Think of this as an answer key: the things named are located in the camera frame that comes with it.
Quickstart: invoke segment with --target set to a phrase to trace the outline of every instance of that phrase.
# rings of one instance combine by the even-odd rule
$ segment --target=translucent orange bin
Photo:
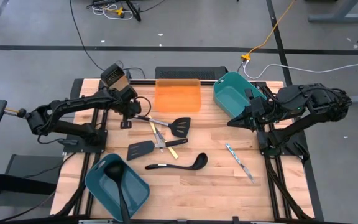
[[[154,106],[159,112],[199,112],[201,108],[200,80],[157,80]]]

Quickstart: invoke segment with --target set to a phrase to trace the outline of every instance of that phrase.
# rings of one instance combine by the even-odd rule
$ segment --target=wooden tabletop
[[[89,96],[98,90],[98,79],[84,79],[80,95]],[[273,92],[283,87],[282,82],[267,82]],[[134,85],[139,96],[154,102],[155,86]],[[149,106],[140,99],[142,111]],[[173,147],[179,155],[174,159],[169,150],[159,149],[129,161],[128,164],[150,185],[150,197],[142,208],[132,217],[135,219],[164,220],[273,220],[269,185],[264,157],[260,155],[256,133],[247,129],[231,128],[226,124],[229,116],[213,101],[212,86],[201,86],[201,109],[198,113],[158,113],[152,110],[153,118],[166,121],[189,116],[191,128],[188,133],[189,143]],[[74,122],[78,124],[91,122],[93,110],[80,111],[75,114]],[[127,147],[136,142],[155,140],[150,124],[132,121],[131,129],[120,129],[121,116],[112,111],[108,114],[108,140],[104,154],[116,153],[126,159]],[[276,124],[284,128],[291,121]],[[167,141],[178,139],[170,130],[159,124],[156,127]],[[229,143],[242,163],[250,170],[256,181],[253,184],[246,173],[226,149]],[[197,155],[205,152],[208,164],[201,170],[155,169],[144,167],[154,163],[169,163],[190,166]],[[81,175],[84,154],[76,154],[62,167],[51,214],[57,213],[73,195]],[[304,210],[313,217],[310,195],[305,173],[299,158],[282,156],[283,170],[287,189]],[[284,217],[281,194],[276,189],[280,215]],[[81,211],[84,213],[88,191],[83,194]],[[111,218],[112,216],[96,199],[93,201],[92,218]]]

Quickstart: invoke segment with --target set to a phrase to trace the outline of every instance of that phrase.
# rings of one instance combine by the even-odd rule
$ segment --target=gray concrete floor
[[[272,25],[265,1],[167,0],[142,15],[143,21],[112,21],[95,16],[85,6],[90,0],[73,0],[85,45],[254,47],[264,41]],[[140,1],[143,8],[157,0]],[[273,0],[281,15],[290,1]],[[279,25],[286,49],[358,50],[358,24],[310,24],[307,14],[329,12],[335,3],[297,1]],[[0,45],[80,45],[68,1],[10,0],[0,17]],[[274,37],[265,48],[277,48]],[[229,52],[90,52],[103,68],[116,60],[126,67],[141,67],[147,78],[156,66],[220,66],[237,69],[240,53]],[[358,63],[358,56],[288,55],[290,66],[324,70]],[[258,75],[278,54],[252,54],[249,73]],[[75,78],[97,77],[100,71],[82,51],[1,51],[0,99],[8,107],[34,109],[68,97]],[[132,76],[140,77],[136,71]],[[294,84],[320,82],[358,95],[358,67],[327,74],[291,71]],[[261,80],[283,80],[281,68],[272,68]],[[306,131],[325,220],[358,223],[358,104],[346,119],[317,124]],[[3,117],[0,124],[0,173],[12,154],[59,156],[58,144],[39,145],[27,124]],[[4,208],[0,218],[22,211]],[[40,208],[28,214],[41,217]]]

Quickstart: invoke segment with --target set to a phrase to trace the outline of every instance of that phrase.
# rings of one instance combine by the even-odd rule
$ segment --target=black ladle
[[[123,162],[114,161],[108,166],[106,166],[106,168],[104,168],[104,173],[113,181],[115,181],[115,183],[117,184],[118,192],[119,192],[119,206],[121,208],[122,220],[125,224],[127,223],[130,224],[127,203],[125,203],[124,196],[122,194],[122,188],[121,188],[122,176],[124,175],[124,168],[125,168],[125,164]]]
[[[186,169],[186,170],[199,170],[202,169],[207,162],[208,162],[208,156],[206,156],[205,153],[200,153],[198,154],[196,160],[194,161],[194,164],[189,167],[176,166],[171,164],[151,164],[144,167],[144,169],[150,170],[156,168],[178,168],[178,169]]]

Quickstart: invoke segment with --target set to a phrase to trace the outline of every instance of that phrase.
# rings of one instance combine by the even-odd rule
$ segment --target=white cable
[[[261,76],[265,73],[266,69],[268,69],[270,66],[278,66],[278,67],[284,67],[284,68],[299,70],[299,71],[303,71],[303,72],[312,72],[312,73],[333,72],[333,71],[340,70],[340,69],[343,69],[343,68],[350,68],[350,67],[358,66],[358,64],[354,64],[354,65],[346,65],[346,66],[343,66],[343,67],[334,68],[334,69],[325,70],[325,71],[312,71],[312,70],[307,70],[307,69],[302,69],[302,68],[289,67],[289,66],[285,66],[285,65],[271,64],[271,65],[268,65],[268,66],[262,71],[262,73],[260,73],[260,75],[258,75],[257,77],[251,77],[251,76],[249,76],[249,75],[247,74],[247,72],[246,72],[246,67],[247,67],[247,64],[248,64],[248,63],[249,63],[249,60],[246,61],[246,63],[242,66],[242,68],[243,68],[244,74],[245,74],[248,78],[251,78],[251,79],[257,79],[257,78],[261,77]]]
[[[108,19],[117,19],[117,20],[129,20],[129,19],[132,19],[134,17],[134,15],[133,15],[133,13],[131,11],[123,11],[123,13],[130,13],[131,14],[130,18],[109,17],[106,14],[106,11],[107,11],[106,9],[116,10],[116,9],[118,9],[118,6],[115,5],[115,4],[108,4],[106,7],[94,7],[94,6],[92,6],[92,13],[97,15],[97,16],[104,15]]]

